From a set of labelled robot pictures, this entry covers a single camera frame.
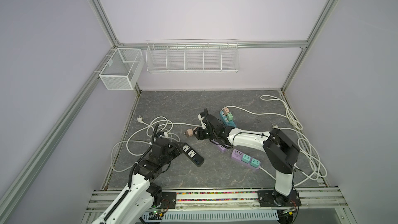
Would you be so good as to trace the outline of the black power strip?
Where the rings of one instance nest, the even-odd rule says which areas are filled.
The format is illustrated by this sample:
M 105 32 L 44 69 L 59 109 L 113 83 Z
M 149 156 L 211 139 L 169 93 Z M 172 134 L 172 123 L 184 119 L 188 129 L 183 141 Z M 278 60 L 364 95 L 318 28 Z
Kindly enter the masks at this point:
M 187 158 L 192 161 L 198 168 L 200 168 L 204 163 L 204 158 L 195 151 L 190 145 L 187 143 L 182 144 L 182 153 L 187 156 Z

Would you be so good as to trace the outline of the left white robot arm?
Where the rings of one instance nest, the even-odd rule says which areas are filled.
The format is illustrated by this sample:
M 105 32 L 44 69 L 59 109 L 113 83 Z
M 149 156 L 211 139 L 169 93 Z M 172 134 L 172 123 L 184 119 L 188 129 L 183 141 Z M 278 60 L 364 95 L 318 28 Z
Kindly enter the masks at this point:
M 150 147 L 133 164 L 127 185 L 94 224 L 134 224 L 151 207 L 161 204 L 162 188 L 153 181 L 181 154 L 181 143 L 165 138 L 158 128 L 157 123 Z

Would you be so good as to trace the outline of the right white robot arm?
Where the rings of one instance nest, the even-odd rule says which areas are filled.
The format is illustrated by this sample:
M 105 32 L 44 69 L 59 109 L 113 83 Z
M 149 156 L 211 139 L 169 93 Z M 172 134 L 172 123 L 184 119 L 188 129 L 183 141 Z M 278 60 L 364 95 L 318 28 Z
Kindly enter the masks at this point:
M 273 128 L 269 132 L 254 132 L 226 125 L 207 109 L 198 115 L 201 126 L 195 128 L 193 135 L 198 140 L 210 140 L 226 149 L 244 146 L 266 153 L 276 170 L 273 190 L 259 193 L 259 203 L 265 207 L 300 207 L 299 193 L 294 189 L 294 166 L 300 148 L 281 129 Z

